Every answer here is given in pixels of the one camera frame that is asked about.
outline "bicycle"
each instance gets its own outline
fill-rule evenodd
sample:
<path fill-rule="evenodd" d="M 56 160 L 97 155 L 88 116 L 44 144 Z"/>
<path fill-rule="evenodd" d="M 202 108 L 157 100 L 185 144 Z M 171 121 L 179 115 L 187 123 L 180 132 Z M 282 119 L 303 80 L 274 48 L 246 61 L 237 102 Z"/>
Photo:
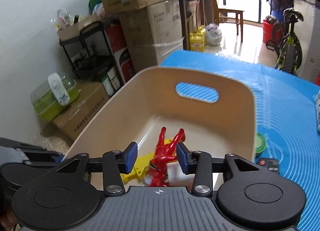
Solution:
<path fill-rule="evenodd" d="M 272 30 L 272 40 L 269 40 L 266 46 L 277 53 L 278 60 L 275 69 L 295 75 L 302 63 L 302 48 L 294 33 L 294 24 L 299 20 L 303 21 L 303 15 L 293 8 L 294 0 L 277 1 L 279 5 L 291 6 L 291 8 L 284 10 L 284 22 L 275 24 Z M 279 30 L 282 30 L 282 37 L 277 45 L 276 34 Z"/>

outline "tiled floor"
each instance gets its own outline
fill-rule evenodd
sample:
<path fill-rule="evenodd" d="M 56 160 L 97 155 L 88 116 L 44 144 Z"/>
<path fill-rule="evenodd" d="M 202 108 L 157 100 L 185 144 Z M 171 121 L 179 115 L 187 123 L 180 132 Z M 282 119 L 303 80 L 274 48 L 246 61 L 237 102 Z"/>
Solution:
<path fill-rule="evenodd" d="M 235 24 L 222 23 L 220 24 L 220 29 L 222 30 L 221 45 L 217 47 L 206 46 L 205 52 L 221 52 L 225 55 L 233 55 L 242 61 L 275 67 L 277 55 L 275 52 L 268 50 L 262 42 L 261 27 L 244 24 L 244 38 L 242 43 L 240 35 L 237 36 Z"/>

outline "blue table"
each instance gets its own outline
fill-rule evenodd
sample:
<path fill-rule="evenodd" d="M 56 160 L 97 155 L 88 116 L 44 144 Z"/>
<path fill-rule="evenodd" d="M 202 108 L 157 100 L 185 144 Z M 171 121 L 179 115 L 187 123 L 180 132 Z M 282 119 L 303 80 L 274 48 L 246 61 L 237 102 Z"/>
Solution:
<path fill-rule="evenodd" d="M 257 130 L 268 138 L 262 157 L 277 158 L 280 174 L 298 183 L 307 194 L 300 231 L 320 230 L 320 135 L 316 130 L 313 96 L 320 87 L 298 77 L 219 54 L 175 51 L 162 66 L 204 70 L 237 79 L 256 98 Z M 214 100 L 208 89 L 181 85 L 194 97 Z"/>

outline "crosshair marking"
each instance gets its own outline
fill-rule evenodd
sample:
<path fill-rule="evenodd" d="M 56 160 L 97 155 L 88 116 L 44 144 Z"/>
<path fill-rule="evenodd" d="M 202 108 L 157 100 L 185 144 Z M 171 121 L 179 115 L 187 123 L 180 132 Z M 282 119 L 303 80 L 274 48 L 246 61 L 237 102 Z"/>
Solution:
<path fill-rule="evenodd" d="M 165 191 L 163 191 L 162 189 L 157 189 L 157 190 L 154 191 L 154 192 L 156 192 L 158 195 L 162 195 L 163 192 L 165 192 Z"/>

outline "bicycle tire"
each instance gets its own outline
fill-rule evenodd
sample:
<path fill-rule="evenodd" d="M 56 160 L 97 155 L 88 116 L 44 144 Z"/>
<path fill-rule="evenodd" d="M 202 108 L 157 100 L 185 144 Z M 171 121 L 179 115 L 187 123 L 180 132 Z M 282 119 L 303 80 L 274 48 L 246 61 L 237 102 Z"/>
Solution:
<path fill-rule="evenodd" d="M 294 48 L 297 52 L 297 69 L 298 69 L 302 64 L 303 53 L 302 53 L 300 40 L 298 39 L 298 37 L 295 33 L 293 33 L 293 41 L 294 41 Z"/>
<path fill-rule="evenodd" d="M 287 49 L 285 53 L 284 64 L 281 70 L 293 75 L 293 63 L 296 58 L 296 50 L 295 47 L 290 44 L 286 44 L 286 48 Z"/>

